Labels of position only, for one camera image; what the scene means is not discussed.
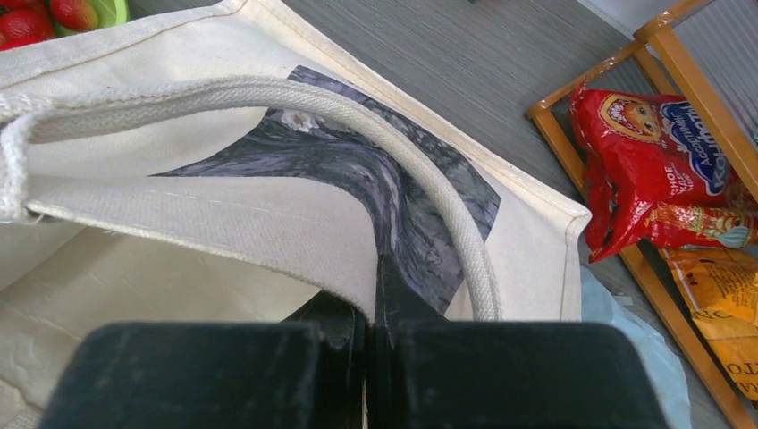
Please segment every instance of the strawberry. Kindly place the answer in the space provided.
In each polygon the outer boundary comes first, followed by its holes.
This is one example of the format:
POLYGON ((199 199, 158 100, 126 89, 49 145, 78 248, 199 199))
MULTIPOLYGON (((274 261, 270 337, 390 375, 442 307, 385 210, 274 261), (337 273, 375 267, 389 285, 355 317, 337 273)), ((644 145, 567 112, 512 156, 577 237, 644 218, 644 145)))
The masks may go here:
POLYGON ((50 20, 43 13, 31 9, 20 9, 0 16, 0 34, 9 41, 20 38, 47 40, 55 37, 50 20))
POLYGON ((35 9, 42 5, 41 0, 0 0, 0 6, 11 9, 35 9))
POLYGON ((15 40, 11 40, 10 42, 5 42, 2 45, 0 45, 0 52, 7 51, 15 47, 33 45, 35 43, 44 42, 45 40, 46 38, 40 38, 36 36, 31 36, 28 38, 17 38, 15 40))
POLYGON ((67 29, 86 31, 100 24, 97 11, 87 0, 51 0, 53 18, 67 29))

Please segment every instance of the chip bag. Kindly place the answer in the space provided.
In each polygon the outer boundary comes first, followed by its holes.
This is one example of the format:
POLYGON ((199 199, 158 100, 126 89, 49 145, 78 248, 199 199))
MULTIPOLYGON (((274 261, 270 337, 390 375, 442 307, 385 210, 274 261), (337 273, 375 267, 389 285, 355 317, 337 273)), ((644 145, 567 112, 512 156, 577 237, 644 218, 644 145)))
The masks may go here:
POLYGON ((663 255, 697 329, 758 409, 758 259, 725 248, 663 255))
MULTIPOLYGON (((698 215, 705 221, 731 225, 728 218, 733 212, 702 214, 698 207, 743 210, 758 206, 683 97, 637 96, 583 85, 572 97, 569 111, 577 142, 588 158, 586 182, 593 219, 586 237, 591 262, 615 255, 643 238, 674 248, 733 247, 726 243, 739 241, 716 240, 715 230, 705 234, 701 230, 709 228, 707 222, 692 226, 692 218, 698 215), (651 219, 660 203, 668 206, 651 219), (666 216, 684 213, 683 207, 691 206, 689 217, 678 222, 666 216)), ((754 214, 739 216, 752 219, 754 214)), ((740 246, 744 246, 758 232, 745 233, 740 228, 732 235, 740 234, 744 236, 740 246)))

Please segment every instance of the yellow package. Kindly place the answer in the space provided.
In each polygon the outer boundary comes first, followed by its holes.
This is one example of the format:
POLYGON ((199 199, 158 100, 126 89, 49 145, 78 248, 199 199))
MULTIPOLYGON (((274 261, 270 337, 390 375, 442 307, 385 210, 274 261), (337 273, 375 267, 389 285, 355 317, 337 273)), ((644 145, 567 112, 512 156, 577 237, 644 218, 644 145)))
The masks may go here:
POLYGON ((663 254, 695 325, 758 409, 758 259, 728 248, 663 254))

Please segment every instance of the fruit bowl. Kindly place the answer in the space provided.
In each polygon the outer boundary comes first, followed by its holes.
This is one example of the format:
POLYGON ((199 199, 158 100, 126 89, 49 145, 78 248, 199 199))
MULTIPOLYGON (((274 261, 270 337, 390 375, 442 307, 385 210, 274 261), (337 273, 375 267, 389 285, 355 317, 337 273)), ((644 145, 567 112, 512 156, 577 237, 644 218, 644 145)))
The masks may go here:
MULTIPOLYGON (((100 25, 97 28, 107 29, 129 21, 129 5, 126 2, 127 0, 89 0, 100 18, 100 25)), ((80 31, 65 29, 57 23, 54 27, 55 33, 61 37, 80 33, 80 31)))

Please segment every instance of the blue label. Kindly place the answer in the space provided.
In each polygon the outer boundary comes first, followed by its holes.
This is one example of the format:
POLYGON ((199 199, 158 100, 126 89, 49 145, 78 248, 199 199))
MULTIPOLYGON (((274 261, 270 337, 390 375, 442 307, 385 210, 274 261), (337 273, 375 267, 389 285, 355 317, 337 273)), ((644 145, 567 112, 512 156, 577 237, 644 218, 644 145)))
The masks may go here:
POLYGON ((689 164, 705 182, 709 195, 719 195, 727 186, 729 161, 724 156, 711 132, 687 101, 666 103, 661 116, 672 122, 670 136, 679 149, 689 153, 689 164))

